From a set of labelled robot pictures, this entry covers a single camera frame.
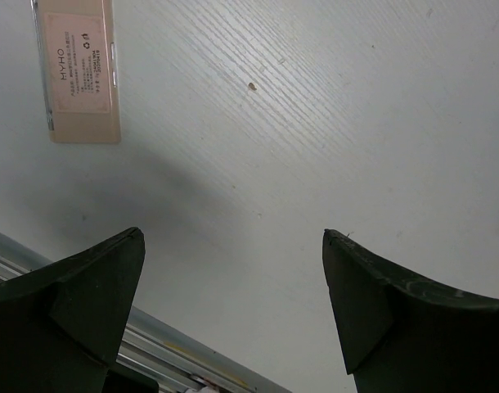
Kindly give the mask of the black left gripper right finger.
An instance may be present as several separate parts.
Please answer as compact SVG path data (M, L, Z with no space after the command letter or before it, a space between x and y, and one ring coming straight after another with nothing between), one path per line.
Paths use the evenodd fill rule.
M322 262L360 392L499 392L499 299L442 284L334 230Z

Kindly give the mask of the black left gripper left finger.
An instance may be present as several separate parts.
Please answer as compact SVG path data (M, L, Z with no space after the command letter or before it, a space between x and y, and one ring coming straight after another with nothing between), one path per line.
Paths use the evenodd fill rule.
M145 259L128 228L0 282L0 392L100 392L115 364Z

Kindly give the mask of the pink blush palette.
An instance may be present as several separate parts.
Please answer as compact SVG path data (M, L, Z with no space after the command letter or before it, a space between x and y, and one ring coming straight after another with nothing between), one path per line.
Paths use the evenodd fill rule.
M33 1L50 139L121 140L118 70L110 1Z

